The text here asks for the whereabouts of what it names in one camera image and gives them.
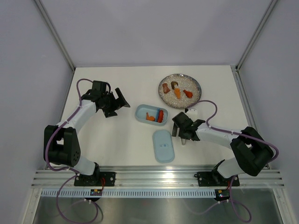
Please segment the left small circuit board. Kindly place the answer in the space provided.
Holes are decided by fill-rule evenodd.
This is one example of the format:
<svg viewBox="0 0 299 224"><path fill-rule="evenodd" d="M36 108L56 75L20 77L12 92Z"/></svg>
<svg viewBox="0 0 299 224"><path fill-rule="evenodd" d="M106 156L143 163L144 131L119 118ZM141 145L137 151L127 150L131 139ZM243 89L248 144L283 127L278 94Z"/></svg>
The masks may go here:
<svg viewBox="0 0 299 224"><path fill-rule="evenodd" d="M102 196L102 190L100 190L100 189L91 189L90 196Z"/></svg>

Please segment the brown mushroom food piece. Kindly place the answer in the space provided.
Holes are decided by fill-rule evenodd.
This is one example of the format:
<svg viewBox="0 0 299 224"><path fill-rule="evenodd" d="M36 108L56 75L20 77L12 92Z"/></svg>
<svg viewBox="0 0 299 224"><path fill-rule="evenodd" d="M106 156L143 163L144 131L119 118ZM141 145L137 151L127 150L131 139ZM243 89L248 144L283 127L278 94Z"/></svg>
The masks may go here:
<svg viewBox="0 0 299 224"><path fill-rule="evenodd" d="M178 83L175 81L171 82L171 88L174 90L178 86Z"/></svg>

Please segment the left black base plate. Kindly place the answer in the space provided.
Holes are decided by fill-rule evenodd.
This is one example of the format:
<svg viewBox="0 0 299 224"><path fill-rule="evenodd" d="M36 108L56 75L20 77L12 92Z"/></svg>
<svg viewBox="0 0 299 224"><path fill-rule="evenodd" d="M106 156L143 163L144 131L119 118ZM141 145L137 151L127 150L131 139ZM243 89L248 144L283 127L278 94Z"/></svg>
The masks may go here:
<svg viewBox="0 0 299 224"><path fill-rule="evenodd" d="M75 178L76 187L113 187L115 185L115 172L100 172L100 175L80 175Z"/></svg>

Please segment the orange shrimp food piece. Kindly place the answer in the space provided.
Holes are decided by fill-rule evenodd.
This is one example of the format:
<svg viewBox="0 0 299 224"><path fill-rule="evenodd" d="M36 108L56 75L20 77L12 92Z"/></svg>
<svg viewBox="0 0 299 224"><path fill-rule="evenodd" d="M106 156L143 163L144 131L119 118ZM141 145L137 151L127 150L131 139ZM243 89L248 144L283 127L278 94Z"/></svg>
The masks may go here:
<svg viewBox="0 0 299 224"><path fill-rule="evenodd" d="M150 116L149 113L147 112L147 113L146 113L146 120L155 122L155 121L156 121L156 118L155 118L154 116Z"/></svg>

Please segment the light blue lunch box lid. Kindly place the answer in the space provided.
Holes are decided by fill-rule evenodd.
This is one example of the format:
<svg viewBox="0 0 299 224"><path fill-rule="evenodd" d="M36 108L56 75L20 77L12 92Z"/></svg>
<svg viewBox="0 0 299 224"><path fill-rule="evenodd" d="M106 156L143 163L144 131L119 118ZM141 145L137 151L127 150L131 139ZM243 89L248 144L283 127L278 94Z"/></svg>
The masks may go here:
<svg viewBox="0 0 299 224"><path fill-rule="evenodd" d="M171 134L167 130L157 130L153 133L155 159L159 163L170 163L175 158Z"/></svg>

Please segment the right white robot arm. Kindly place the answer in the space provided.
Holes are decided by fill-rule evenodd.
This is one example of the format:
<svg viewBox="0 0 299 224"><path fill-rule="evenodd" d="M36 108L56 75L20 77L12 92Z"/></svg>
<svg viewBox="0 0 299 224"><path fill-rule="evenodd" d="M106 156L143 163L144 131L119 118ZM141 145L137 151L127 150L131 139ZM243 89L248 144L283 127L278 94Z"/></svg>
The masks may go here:
<svg viewBox="0 0 299 224"><path fill-rule="evenodd" d="M198 185L226 186L239 174L257 176L267 163L275 157L273 150L259 133L248 126L239 133L211 127L204 120L192 121L185 112L173 119L172 136L182 140L207 141L232 150L234 157L221 160L211 171L198 172Z"/></svg>

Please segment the light blue lunch box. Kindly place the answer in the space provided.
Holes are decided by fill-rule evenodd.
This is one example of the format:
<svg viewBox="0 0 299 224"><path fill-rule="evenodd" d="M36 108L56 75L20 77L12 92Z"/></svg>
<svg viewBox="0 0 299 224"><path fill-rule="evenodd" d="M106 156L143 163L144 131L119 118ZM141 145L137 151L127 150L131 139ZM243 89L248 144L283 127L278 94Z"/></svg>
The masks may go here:
<svg viewBox="0 0 299 224"><path fill-rule="evenodd" d="M158 117L158 113L160 110L163 110L163 112L164 112L164 119L163 119L162 123L157 122L157 117ZM156 118L155 122L146 120L147 112L149 113L150 116L154 116ZM146 124L150 124L150 125L154 125L154 126L164 126L168 120L168 112L164 108L141 104L137 107L137 109L135 111L135 118L137 121L142 122L142 123L146 123Z"/></svg>

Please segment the aluminium mounting rail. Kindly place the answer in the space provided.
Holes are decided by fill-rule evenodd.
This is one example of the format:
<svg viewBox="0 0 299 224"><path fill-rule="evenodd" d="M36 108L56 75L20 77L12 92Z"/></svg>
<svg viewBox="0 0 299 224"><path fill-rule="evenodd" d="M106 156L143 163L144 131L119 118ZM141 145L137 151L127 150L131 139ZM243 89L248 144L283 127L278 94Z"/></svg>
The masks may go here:
<svg viewBox="0 0 299 224"><path fill-rule="evenodd" d="M102 166L101 174L114 172L112 180L116 189L195 189L199 171L208 171L209 166ZM58 188L74 173L70 170L54 172L48 169L37 170L31 183L32 188ZM279 170L264 168L258 176L239 174L240 188L281 189L284 181Z"/></svg>

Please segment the orange chicken leg piece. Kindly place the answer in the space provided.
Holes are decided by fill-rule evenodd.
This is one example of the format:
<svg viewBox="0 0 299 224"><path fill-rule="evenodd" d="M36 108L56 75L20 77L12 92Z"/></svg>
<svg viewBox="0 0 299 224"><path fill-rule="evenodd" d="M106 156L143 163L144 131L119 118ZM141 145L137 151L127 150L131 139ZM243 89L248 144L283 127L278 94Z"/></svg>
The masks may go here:
<svg viewBox="0 0 299 224"><path fill-rule="evenodd" d="M193 93L192 93L192 92L187 91L187 90L183 90L183 92L185 93L185 95L186 95L188 98L192 98L192 97L193 97Z"/></svg>

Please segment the small circuit board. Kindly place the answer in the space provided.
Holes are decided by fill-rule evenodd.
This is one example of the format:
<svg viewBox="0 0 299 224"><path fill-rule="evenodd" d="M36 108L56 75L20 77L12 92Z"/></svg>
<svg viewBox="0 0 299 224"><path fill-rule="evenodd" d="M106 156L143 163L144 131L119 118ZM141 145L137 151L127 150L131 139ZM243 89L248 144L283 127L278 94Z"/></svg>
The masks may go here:
<svg viewBox="0 0 299 224"><path fill-rule="evenodd" d="M102 196L102 190L100 190L100 189L91 189L90 196Z"/></svg>
<svg viewBox="0 0 299 224"><path fill-rule="evenodd" d="M216 201L226 201L230 199L230 192L228 189L216 189L215 190L215 200Z"/></svg>

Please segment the brown meat food piece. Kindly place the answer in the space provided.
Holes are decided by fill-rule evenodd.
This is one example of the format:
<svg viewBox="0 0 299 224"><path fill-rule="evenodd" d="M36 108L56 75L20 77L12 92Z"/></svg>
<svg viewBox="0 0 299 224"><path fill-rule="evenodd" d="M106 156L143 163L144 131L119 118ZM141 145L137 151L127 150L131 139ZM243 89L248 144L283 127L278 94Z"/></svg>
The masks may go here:
<svg viewBox="0 0 299 224"><path fill-rule="evenodd" d="M171 91L171 90L169 89L167 83L163 83L163 84L162 84L162 88L163 88L163 93L164 93L164 94L167 94L168 92Z"/></svg>

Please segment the red sausage food piece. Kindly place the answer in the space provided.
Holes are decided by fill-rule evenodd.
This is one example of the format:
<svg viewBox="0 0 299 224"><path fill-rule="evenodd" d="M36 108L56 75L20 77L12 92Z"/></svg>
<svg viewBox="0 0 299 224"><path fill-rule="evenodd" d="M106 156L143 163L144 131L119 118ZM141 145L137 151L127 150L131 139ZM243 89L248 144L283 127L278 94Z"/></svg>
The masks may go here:
<svg viewBox="0 0 299 224"><path fill-rule="evenodd" d="M157 122L162 123L163 119L164 119L164 112L163 110L160 110L158 113Z"/></svg>

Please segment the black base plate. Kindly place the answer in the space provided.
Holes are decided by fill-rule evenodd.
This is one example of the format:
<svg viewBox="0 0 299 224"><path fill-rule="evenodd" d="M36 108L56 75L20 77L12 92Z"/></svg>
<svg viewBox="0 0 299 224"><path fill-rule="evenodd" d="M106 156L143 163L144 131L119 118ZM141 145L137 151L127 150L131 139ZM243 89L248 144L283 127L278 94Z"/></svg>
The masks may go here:
<svg viewBox="0 0 299 224"><path fill-rule="evenodd" d="M200 171L193 175L199 187L229 187L232 177L224 178L214 171Z"/></svg>
<svg viewBox="0 0 299 224"><path fill-rule="evenodd" d="M100 172L100 175L80 175L75 178L76 187L113 187L115 185L115 172Z"/></svg>

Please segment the speckled ceramic plate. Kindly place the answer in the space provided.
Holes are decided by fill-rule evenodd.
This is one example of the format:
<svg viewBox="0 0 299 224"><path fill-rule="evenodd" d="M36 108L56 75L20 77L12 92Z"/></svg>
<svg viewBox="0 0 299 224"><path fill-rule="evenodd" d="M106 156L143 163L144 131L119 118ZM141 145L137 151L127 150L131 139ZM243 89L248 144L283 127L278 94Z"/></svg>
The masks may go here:
<svg viewBox="0 0 299 224"><path fill-rule="evenodd" d="M172 81L178 83L178 86L176 88L180 89L180 99L176 98L174 90L171 88ZM163 93L163 83L167 83L169 89L171 90L167 94ZM192 92L193 97L188 98L183 92L183 90ZM202 89L198 81L191 76L185 74L171 74L162 79L162 81L158 85L158 94L161 100L168 106L177 109L185 109L196 105L200 101Z"/></svg>

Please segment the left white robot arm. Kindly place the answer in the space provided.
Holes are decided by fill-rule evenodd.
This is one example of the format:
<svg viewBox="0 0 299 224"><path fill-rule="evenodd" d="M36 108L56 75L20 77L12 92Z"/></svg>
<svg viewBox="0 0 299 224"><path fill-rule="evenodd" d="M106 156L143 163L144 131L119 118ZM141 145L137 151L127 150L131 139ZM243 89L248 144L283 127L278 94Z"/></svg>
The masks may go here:
<svg viewBox="0 0 299 224"><path fill-rule="evenodd" d="M92 87L85 94L78 94L79 103L72 114L56 125L44 130L43 157L48 168L54 172L73 171L84 175L85 181L97 185L101 180L99 165L81 154L78 133L85 123L99 110L106 118L117 116L116 111L130 107L121 90L111 90L108 82L92 81Z"/></svg>

